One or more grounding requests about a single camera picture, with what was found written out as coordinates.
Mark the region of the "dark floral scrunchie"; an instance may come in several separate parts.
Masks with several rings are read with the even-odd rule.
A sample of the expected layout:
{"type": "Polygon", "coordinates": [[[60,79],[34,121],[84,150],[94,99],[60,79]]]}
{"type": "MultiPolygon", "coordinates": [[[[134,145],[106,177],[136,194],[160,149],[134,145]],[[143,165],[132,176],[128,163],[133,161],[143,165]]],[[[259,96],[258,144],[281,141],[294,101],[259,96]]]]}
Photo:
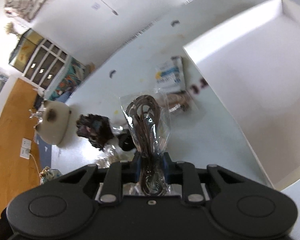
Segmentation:
{"type": "Polygon", "coordinates": [[[88,139],[94,148],[101,150],[105,147],[106,143],[114,137],[109,119],[106,116],[81,114],[76,121],[76,127],[76,134],[79,137],[88,139]]]}

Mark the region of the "bag of brown hair ties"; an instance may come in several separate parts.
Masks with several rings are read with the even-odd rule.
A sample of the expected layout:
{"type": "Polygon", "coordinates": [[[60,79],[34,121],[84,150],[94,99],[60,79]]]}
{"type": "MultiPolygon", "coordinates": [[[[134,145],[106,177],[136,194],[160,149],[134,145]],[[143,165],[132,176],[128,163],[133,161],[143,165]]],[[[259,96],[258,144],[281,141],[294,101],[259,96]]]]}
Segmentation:
{"type": "Polygon", "coordinates": [[[162,90],[147,90],[120,98],[121,109],[137,151],[141,154],[139,185],[146,196],[163,196],[168,185],[162,171],[170,136],[170,112],[162,90]]]}

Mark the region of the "black headband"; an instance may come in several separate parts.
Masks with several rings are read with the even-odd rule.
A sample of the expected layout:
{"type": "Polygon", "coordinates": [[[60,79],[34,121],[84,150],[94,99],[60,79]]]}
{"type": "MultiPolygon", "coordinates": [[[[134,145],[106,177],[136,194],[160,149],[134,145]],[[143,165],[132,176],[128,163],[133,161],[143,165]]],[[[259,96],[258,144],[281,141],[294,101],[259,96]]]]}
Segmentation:
{"type": "Polygon", "coordinates": [[[124,133],[118,136],[119,147],[123,151],[131,151],[135,149],[134,141],[130,133],[124,133]]]}

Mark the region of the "bag with peach scrunchie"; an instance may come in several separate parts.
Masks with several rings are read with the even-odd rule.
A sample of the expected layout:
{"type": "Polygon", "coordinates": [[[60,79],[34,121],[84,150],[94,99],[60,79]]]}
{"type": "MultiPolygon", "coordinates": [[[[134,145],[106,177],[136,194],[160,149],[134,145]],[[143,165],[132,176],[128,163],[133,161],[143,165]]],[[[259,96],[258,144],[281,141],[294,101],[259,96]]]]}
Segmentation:
{"type": "Polygon", "coordinates": [[[207,114],[205,107],[185,90],[168,93],[163,89],[157,89],[156,102],[160,106],[160,114],[171,121],[199,120],[207,114]]]}

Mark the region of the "cream cat plush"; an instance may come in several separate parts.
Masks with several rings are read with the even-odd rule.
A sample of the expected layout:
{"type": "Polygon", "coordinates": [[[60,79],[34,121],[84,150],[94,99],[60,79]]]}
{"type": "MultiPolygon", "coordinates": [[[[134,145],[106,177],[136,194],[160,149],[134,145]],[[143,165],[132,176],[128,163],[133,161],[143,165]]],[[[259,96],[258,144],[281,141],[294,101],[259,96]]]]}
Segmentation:
{"type": "Polygon", "coordinates": [[[44,142],[58,145],[63,140],[70,115],[71,109],[65,103],[44,100],[34,129],[44,142]]]}

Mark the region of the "white blue wipes packet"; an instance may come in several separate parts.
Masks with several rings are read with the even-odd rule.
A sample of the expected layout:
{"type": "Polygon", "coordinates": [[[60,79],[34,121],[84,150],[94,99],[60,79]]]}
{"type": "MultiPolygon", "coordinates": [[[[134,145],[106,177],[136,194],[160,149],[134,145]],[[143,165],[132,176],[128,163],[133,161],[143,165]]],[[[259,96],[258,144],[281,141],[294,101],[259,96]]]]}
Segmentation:
{"type": "Polygon", "coordinates": [[[165,93],[180,93],[186,89],[183,59],[173,56],[167,62],[157,66],[155,72],[157,89],[165,93]]]}

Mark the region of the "colourful patterned cloth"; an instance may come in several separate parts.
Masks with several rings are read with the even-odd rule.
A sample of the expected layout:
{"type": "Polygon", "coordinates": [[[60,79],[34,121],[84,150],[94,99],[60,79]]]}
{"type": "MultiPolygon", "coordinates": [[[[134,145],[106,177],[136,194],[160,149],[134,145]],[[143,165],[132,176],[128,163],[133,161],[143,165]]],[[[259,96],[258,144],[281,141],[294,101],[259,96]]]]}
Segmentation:
{"type": "Polygon", "coordinates": [[[52,93],[48,100],[55,101],[66,92],[72,93],[85,79],[85,66],[73,57],[65,68],[65,73],[61,75],[61,80],[52,87],[52,93]]]}

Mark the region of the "white drawer cabinet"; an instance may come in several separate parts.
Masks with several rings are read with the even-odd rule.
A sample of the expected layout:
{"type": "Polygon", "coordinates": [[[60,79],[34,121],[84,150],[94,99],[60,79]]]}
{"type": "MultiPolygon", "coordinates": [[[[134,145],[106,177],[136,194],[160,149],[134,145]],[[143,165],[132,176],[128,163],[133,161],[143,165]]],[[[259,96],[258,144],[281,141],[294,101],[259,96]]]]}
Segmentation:
{"type": "Polygon", "coordinates": [[[68,57],[59,46],[44,38],[28,60],[23,77],[37,87],[47,89],[64,68],[68,57]]]}

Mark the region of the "white storage box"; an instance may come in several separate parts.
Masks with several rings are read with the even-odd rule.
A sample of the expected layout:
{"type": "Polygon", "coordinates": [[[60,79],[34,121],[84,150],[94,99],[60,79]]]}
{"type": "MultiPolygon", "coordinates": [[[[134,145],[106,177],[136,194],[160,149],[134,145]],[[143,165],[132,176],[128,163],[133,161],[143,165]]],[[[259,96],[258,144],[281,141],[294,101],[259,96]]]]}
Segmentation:
{"type": "Polygon", "coordinates": [[[270,183],[300,179],[300,0],[268,0],[184,50],[237,122],[270,183]]]}

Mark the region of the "glass fish tank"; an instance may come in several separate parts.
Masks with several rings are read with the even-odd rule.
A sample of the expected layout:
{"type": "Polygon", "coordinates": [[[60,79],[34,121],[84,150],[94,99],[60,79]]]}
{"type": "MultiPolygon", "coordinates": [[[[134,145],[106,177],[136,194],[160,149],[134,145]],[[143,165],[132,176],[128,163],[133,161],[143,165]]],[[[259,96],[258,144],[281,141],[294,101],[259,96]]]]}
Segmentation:
{"type": "Polygon", "coordinates": [[[9,65],[23,72],[36,48],[44,37],[32,28],[27,30],[17,43],[9,57],[9,65]]]}

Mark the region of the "white wall socket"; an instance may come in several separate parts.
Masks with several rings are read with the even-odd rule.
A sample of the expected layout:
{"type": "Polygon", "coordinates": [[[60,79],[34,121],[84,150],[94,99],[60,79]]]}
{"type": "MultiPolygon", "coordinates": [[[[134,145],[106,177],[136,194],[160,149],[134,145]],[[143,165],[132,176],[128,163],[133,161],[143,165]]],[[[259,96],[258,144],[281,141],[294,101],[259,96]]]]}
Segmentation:
{"type": "Polygon", "coordinates": [[[23,138],[20,148],[20,157],[24,159],[30,158],[31,140],[23,138]]]}

